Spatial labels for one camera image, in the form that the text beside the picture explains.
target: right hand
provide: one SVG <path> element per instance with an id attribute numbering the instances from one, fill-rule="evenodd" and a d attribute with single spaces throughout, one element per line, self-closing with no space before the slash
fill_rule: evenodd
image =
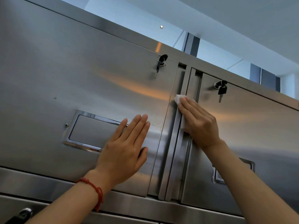
<path id="1" fill-rule="evenodd" d="M 214 116 L 188 97 L 182 97 L 180 101 L 178 108 L 186 119 L 185 131 L 201 149 L 223 143 Z"/>

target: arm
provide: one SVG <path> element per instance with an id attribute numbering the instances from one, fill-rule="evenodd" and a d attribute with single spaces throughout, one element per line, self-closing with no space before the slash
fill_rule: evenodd
<path id="1" fill-rule="evenodd" d="M 219 171 L 246 221 L 250 224 L 299 223 L 299 215 L 219 138 L 215 117 L 194 100 L 181 98 L 180 101 L 186 131 Z"/>
<path id="2" fill-rule="evenodd" d="M 137 115 L 124 130 L 124 119 L 103 148 L 94 170 L 84 177 L 105 195 L 135 174 L 147 160 L 148 148 L 141 146 L 150 127 L 147 115 Z M 98 202 L 98 194 L 90 185 L 79 182 L 52 204 L 34 216 L 27 224 L 79 224 Z"/>

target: red string bracelet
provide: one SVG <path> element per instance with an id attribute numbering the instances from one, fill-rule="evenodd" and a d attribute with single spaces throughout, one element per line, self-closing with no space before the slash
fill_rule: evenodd
<path id="1" fill-rule="evenodd" d="M 100 205 L 101 205 L 101 203 L 104 202 L 103 191 L 102 191 L 102 189 L 101 189 L 100 187 L 96 187 L 94 184 L 92 184 L 92 183 L 91 183 L 88 179 L 86 179 L 86 178 L 80 178 L 79 180 L 76 181 L 76 183 L 78 183 L 78 182 L 84 182 L 84 183 L 86 183 L 86 184 L 89 184 L 89 185 L 91 185 L 91 186 L 95 189 L 95 191 L 97 192 L 97 194 L 98 194 L 98 196 L 99 196 L 99 199 L 98 199 L 98 203 L 97 203 L 97 205 L 95 206 L 94 210 L 95 210 L 96 212 L 99 212 L 99 210 L 100 210 Z"/>

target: finger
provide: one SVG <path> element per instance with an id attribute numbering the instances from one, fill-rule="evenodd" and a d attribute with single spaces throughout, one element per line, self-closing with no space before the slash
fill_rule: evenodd
<path id="1" fill-rule="evenodd" d="M 186 98 L 181 98 L 180 101 L 184 108 L 191 112 L 196 119 L 200 119 L 203 117 L 203 115 L 199 111 L 197 111 L 192 105 L 189 104 Z"/>
<path id="2" fill-rule="evenodd" d="M 194 101 L 194 100 L 192 100 L 192 101 L 197 106 L 198 109 L 200 109 L 205 114 L 208 114 L 208 115 L 212 116 L 206 109 L 204 109 L 202 106 L 200 106 L 196 101 Z"/>
<path id="3" fill-rule="evenodd" d="M 140 148 L 144 142 L 144 139 L 145 137 L 147 136 L 147 132 L 149 131 L 149 128 L 150 128 L 150 122 L 146 122 L 146 124 L 144 125 L 144 127 L 142 128 L 140 134 L 138 135 L 138 137 L 136 138 L 135 142 L 134 142 L 134 146 L 136 148 L 139 149 L 140 151 Z"/>
<path id="4" fill-rule="evenodd" d="M 182 104 L 178 104 L 178 108 L 189 123 L 192 123 L 196 120 L 194 115 L 192 115 L 191 112 L 185 109 L 185 107 Z"/>
<path id="5" fill-rule="evenodd" d="M 141 115 L 136 115 L 134 117 L 134 119 L 132 120 L 132 122 L 125 129 L 124 133 L 120 136 L 120 139 L 122 141 L 125 141 L 129 137 L 130 133 L 132 132 L 132 130 L 134 129 L 134 127 L 137 125 L 137 123 L 139 122 L 140 119 L 141 119 Z"/>
<path id="6" fill-rule="evenodd" d="M 135 172 L 137 172 L 141 168 L 141 166 L 144 165 L 145 161 L 147 160 L 147 152 L 148 152 L 148 147 L 145 147 L 137 159 L 135 165 Z"/>
<path id="7" fill-rule="evenodd" d="M 194 107 L 199 113 L 201 113 L 203 116 L 207 116 L 208 114 L 202 109 L 202 107 L 194 100 L 187 100 L 188 103 Z"/>
<path id="8" fill-rule="evenodd" d="M 142 128 L 144 127 L 145 123 L 147 122 L 148 119 L 148 115 L 144 114 L 140 121 L 138 122 L 138 124 L 134 127 L 134 129 L 132 130 L 132 132 L 130 133 L 129 137 L 128 137 L 128 141 L 134 143 L 136 138 L 138 137 L 138 135 L 140 134 Z"/>
<path id="9" fill-rule="evenodd" d="M 114 134 L 112 135 L 109 141 L 113 142 L 121 136 L 121 133 L 123 132 L 123 129 L 125 128 L 127 122 L 128 122 L 127 118 L 121 121 L 121 123 L 119 124 L 118 128 L 116 129 L 116 131 L 114 132 Z"/>

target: stainless steel door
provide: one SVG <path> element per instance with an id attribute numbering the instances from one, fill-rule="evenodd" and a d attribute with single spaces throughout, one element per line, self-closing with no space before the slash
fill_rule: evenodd
<path id="1" fill-rule="evenodd" d="M 203 74 L 198 103 L 216 117 L 228 146 L 253 162 L 255 173 L 299 212 L 299 112 L 231 84 L 219 103 L 213 89 L 218 81 Z M 193 144 L 181 202 L 241 215 L 227 186 L 213 183 L 214 177 L 211 162 Z"/>
<path id="2" fill-rule="evenodd" d="M 10 196 L 0 195 L 0 223 L 5 223 L 14 215 L 17 215 L 22 209 L 30 208 L 33 215 L 36 215 L 48 204 L 14 198 Z M 158 224 L 157 222 L 149 222 L 133 218 L 121 217 L 117 215 L 101 214 L 92 212 L 88 215 L 82 224 Z"/>
<path id="3" fill-rule="evenodd" d="M 146 196 L 178 62 L 155 79 L 157 53 L 24 0 L 0 0 L 0 28 L 0 166 L 75 181 L 98 158 L 62 144 L 76 110 L 147 113 L 148 160 L 115 188 Z"/>

